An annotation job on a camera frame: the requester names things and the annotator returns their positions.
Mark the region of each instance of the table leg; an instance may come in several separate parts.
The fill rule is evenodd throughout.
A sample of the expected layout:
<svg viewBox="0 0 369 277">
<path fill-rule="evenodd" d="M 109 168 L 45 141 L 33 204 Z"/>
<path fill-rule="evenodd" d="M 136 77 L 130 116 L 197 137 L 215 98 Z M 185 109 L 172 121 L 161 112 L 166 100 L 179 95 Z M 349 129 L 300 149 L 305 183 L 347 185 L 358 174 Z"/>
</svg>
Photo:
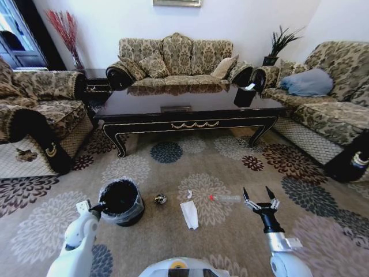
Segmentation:
<svg viewBox="0 0 369 277">
<path fill-rule="evenodd" d="M 126 156 L 126 146 L 118 136 L 118 130 L 114 125 L 104 125 L 103 130 L 105 135 L 115 144 L 118 149 L 118 157 L 124 158 Z"/>
<path fill-rule="evenodd" d="M 250 147 L 254 147 L 256 145 L 256 142 L 271 128 L 274 126 L 274 124 L 277 122 L 278 117 L 269 117 L 266 118 L 263 125 L 259 127 L 259 129 L 256 130 L 254 135 L 250 138 L 248 141 L 248 144 Z"/>
</svg>

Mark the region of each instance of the black container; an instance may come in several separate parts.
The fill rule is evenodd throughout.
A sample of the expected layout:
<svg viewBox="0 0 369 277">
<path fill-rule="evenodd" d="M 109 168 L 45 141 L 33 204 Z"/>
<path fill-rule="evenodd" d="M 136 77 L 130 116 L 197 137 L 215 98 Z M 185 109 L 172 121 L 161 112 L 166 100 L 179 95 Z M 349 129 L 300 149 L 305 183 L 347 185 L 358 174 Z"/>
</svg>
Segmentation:
<svg viewBox="0 0 369 277">
<path fill-rule="evenodd" d="M 264 57 L 263 66 L 275 65 L 278 60 L 278 57 Z"/>
<path fill-rule="evenodd" d="M 99 202 L 104 205 L 102 218 L 123 227 L 136 224 L 145 211 L 144 201 L 136 185 L 126 178 L 109 183 L 100 192 Z"/>
</svg>

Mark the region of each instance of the green plant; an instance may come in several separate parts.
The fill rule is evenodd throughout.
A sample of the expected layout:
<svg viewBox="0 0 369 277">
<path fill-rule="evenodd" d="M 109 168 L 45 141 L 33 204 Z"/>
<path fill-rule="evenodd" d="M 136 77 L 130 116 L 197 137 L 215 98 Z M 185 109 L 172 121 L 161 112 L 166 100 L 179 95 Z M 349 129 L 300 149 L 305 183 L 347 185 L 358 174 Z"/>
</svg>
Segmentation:
<svg viewBox="0 0 369 277">
<path fill-rule="evenodd" d="M 272 52 L 269 54 L 269 57 L 276 57 L 280 51 L 284 47 L 287 46 L 288 43 L 302 38 L 302 36 L 296 36 L 298 32 L 300 32 L 303 28 L 296 30 L 292 33 L 287 33 L 289 28 L 283 31 L 282 26 L 279 26 L 280 33 L 273 32 L 272 39 Z"/>
</svg>

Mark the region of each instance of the sofa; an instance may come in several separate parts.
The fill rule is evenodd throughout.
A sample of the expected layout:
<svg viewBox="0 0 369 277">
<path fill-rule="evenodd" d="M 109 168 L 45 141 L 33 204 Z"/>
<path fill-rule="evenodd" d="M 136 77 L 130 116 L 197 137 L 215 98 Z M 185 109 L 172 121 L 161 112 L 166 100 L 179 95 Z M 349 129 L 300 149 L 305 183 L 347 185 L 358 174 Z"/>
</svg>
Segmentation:
<svg viewBox="0 0 369 277">
<path fill-rule="evenodd" d="M 136 63 L 155 53 L 160 53 L 170 72 L 165 78 L 145 77 L 136 80 L 132 70 L 118 61 L 107 68 L 106 74 L 112 90 L 122 90 L 128 86 L 230 84 L 246 86 L 253 71 L 251 64 L 238 62 L 225 79 L 210 74 L 217 65 L 233 52 L 233 44 L 227 40 L 192 40 L 179 33 L 159 39 L 129 39 L 119 41 L 119 56 Z"/>
<path fill-rule="evenodd" d="M 324 70 L 333 79 L 328 96 L 293 96 L 277 88 L 286 70 L 292 74 L 313 68 Z M 369 43 L 323 42 L 303 65 L 287 62 L 284 69 L 262 66 L 251 80 L 263 97 L 289 107 L 274 129 L 322 165 L 355 146 L 353 141 L 369 129 Z M 359 181 L 368 179 L 367 170 Z"/>
<path fill-rule="evenodd" d="M 0 58 L 0 178 L 67 173 L 93 126 L 79 72 L 13 72 Z"/>
</svg>

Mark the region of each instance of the floral rug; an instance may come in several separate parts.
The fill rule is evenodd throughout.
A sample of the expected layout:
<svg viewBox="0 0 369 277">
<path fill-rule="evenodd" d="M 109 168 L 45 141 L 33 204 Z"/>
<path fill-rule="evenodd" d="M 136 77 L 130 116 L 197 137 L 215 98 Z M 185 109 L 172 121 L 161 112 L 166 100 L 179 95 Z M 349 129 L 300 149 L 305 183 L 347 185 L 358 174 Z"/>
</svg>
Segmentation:
<svg viewBox="0 0 369 277">
<path fill-rule="evenodd" d="M 234 276 L 272 276 L 270 252 L 258 215 L 242 203 L 209 195 L 242 195 L 269 201 L 265 186 L 281 200 L 276 213 L 288 237 L 304 248 L 296 254 L 315 277 L 369 276 L 369 184 L 340 184 L 304 153 L 270 131 L 254 148 L 251 129 L 203 130 L 122 136 L 128 156 L 95 130 L 73 170 L 60 177 L 0 179 L 1 276 L 46 276 L 63 234 L 77 218 L 75 204 L 96 203 L 110 179 L 128 176 L 145 201 L 131 227 L 103 220 L 92 249 L 91 276 L 138 276 L 171 257 L 205 259 Z M 189 230 L 180 203 L 192 190 L 199 228 Z M 164 205 L 154 197 L 164 193 Z"/>
</svg>

